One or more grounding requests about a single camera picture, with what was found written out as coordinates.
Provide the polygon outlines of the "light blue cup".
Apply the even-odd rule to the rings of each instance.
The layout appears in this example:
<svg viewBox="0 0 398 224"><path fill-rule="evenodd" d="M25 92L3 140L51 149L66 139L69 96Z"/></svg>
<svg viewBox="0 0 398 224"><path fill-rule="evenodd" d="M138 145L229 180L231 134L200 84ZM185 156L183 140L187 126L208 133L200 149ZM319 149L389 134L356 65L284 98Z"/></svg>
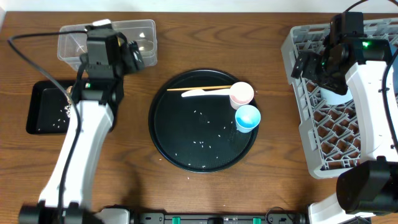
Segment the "light blue cup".
<svg viewBox="0 0 398 224"><path fill-rule="evenodd" d="M256 128L261 121L260 111L252 105L243 105L236 110L236 129L241 133L249 133Z"/></svg>

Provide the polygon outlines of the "round black serving tray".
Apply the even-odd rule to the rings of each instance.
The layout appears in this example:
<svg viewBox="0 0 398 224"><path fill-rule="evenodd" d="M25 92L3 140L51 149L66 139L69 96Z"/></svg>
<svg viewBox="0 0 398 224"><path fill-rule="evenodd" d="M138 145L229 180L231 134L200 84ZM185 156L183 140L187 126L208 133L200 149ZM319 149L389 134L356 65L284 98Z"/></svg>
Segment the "round black serving tray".
<svg viewBox="0 0 398 224"><path fill-rule="evenodd" d="M236 129L228 96L182 97L181 88L232 85L238 78L220 70L198 69L171 78L155 95L149 132L158 151L173 165L191 172L227 169L254 144L258 129Z"/></svg>

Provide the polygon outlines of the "wooden chopstick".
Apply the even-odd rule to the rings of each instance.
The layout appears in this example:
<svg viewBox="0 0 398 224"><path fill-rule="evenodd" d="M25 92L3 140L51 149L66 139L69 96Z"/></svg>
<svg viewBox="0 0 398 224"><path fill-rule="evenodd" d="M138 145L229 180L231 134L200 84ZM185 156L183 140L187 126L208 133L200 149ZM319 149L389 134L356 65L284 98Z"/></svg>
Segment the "wooden chopstick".
<svg viewBox="0 0 398 224"><path fill-rule="evenodd" d="M219 85L219 86L198 86L198 87L185 87L185 88L169 88L167 91L190 91L190 90L217 90L224 88L231 88L232 85Z"/></svg>

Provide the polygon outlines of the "white tissue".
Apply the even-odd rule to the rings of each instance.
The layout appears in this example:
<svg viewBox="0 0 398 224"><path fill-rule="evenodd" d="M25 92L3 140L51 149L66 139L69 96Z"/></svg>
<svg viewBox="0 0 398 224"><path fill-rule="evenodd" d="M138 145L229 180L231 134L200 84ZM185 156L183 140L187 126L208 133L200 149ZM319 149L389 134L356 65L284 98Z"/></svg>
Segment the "white tissue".
<svg viewBox="0 0 398 224"><path fill-rule="evenodd" d="M102 19L99 21L94 21L92 26L100 27L100 26L111 26L111 21L109 19Z"/></svg>

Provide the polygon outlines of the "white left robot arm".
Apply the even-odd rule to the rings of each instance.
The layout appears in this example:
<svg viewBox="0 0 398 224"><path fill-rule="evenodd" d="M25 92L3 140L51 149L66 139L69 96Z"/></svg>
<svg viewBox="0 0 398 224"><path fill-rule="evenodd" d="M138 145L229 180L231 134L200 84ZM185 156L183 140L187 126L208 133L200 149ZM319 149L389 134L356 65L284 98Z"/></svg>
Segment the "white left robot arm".
<svg viewBox="0 0 398 224"><path fill-rule="evenodd" d="M144 69L137 42L113 29L111 21L92 23L86 34L87 51L72 89L23 53L19 56L48 78L70 104L70 121L58 161L37 205L24 205L19 223L137 223L130 209L113 205L92 212L93 181L106 135L114 125L124 97L125 75Z"/></svg>

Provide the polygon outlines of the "pink cup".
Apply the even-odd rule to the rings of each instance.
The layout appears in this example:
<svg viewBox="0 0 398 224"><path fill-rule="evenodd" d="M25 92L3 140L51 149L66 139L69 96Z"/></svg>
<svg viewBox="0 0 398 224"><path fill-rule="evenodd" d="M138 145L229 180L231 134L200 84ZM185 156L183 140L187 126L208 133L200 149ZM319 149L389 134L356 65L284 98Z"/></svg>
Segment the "pink cup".
<svg viewBox="0 0 398 224"><path fill-rule="evenodd" d="M246 82L234 83L229 89L229 101L231 107L235 110L243 105L249 104L253 98L254 89Z"/></svg>

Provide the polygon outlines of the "light blue small bowl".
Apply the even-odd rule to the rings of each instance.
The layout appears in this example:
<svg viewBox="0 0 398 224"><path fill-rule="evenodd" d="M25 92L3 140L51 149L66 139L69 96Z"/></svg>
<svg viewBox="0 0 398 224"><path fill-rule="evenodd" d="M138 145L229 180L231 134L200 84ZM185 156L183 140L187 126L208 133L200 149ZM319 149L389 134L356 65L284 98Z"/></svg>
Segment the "light blue small bowl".
<svg viewBox="0 0 398 224"><path fill-rule="evenodd" d="M320 88L321 98L326 101L328 105L342 105L353 99L350 90L345 95L336 94L330 90Z"/></svg>

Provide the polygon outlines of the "white plastic spoon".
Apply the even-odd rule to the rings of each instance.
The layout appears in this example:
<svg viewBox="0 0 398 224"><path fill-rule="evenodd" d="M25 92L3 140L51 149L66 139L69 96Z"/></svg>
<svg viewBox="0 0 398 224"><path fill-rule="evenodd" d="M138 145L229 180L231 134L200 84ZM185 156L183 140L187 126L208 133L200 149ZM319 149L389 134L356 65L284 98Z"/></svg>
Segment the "white plastic spoon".
<svg viewBox="0 0 398 224"><path fill-rule="evenodd" d="M229 88L224 88L224 89L218 89L218 90L209 90L205 91L203 89L197 89L197 90L189 90L181 94L183 98L185 97L191 97L191 96L205 96L205 95L229 95L230 89Z"/></svg>

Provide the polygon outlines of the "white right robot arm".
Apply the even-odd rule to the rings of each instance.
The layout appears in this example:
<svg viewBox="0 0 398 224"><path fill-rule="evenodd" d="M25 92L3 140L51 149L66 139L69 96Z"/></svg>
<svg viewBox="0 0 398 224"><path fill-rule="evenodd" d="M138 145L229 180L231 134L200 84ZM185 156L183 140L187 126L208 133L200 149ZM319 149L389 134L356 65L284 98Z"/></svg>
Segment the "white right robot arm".
<svg viewBox="0 0 398 224"><path fill-rule="evenodd" d="M291 76L333 93L350 93L361 137L361 162L342 173L336 192L308 208L309 223L365 221L397 211L397 102L386 39L370 39L363 14L345 11L330 22L322 54L299 54Z"/></svg>

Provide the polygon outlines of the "brown food scrap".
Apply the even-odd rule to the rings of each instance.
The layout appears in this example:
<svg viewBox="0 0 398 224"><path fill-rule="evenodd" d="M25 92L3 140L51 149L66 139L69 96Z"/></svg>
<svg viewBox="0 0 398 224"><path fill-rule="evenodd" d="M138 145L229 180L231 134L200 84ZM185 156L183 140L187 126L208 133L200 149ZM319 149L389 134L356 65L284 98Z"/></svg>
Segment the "brown food scrap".
<svg viewBox="0 0 398 224"><path fill-rule="evenodd" d="M69 86L67 89L66 89L66 92L69 94L69 95L72 95L72 86Z"/></svg>

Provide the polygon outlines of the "pile of rice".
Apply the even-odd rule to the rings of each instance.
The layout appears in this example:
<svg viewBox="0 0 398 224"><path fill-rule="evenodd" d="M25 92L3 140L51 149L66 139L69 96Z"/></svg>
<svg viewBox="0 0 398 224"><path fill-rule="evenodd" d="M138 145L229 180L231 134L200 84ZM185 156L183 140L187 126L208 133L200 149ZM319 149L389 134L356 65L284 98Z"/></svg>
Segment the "pile of rice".
<svg viewBox="0 0 398 224"><path fill-rule="evenodd" d="M71 105L61 106L60 109L55 110L55 115L53 119L53 127L68 128L70 122Z"/></svg>

